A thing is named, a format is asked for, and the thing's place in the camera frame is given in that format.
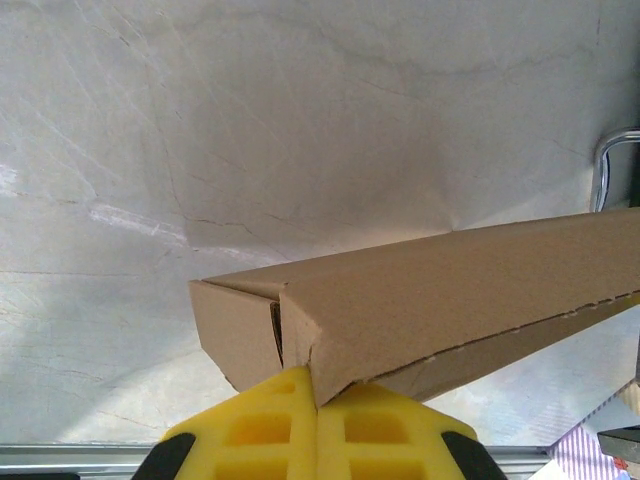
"cardboard box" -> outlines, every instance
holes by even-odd
[[[636,301],[640,209],[452,232],[190,292],[202,347],[238,390],[308,364],[318,405],[369,381],[425,400]]]

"purple striped cloth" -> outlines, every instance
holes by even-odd
[[[629,478],[613,464],[613,458],[603,455],[598,440],[581,426],[560,439],[549,452],[570,480],[616,480]]]

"perforated cardboard edge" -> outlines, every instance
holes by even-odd
[[[570,312],[437,352],[373,378],[356,380],[340,392],[355,383],[374,382],[423,402],[611,318],[638,301],[640,291],[589,303]],[[317,395],[316,403],[324,405],[334,396]]]
[[[282,370],[276,302],[201,280],[189,282],[189,294],[200,344],[236,390]]]

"metal strip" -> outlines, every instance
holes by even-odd
[[[82,480],[130,480],[152,445],[0,445],[0,475],[59,473]],[[487,447],[509,478],[528,478],[549,462],[537,447]]]

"marble surface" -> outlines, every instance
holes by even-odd
[[[586,211],[637,0],[0,2],[1,442],[232,394],[185,282]]]

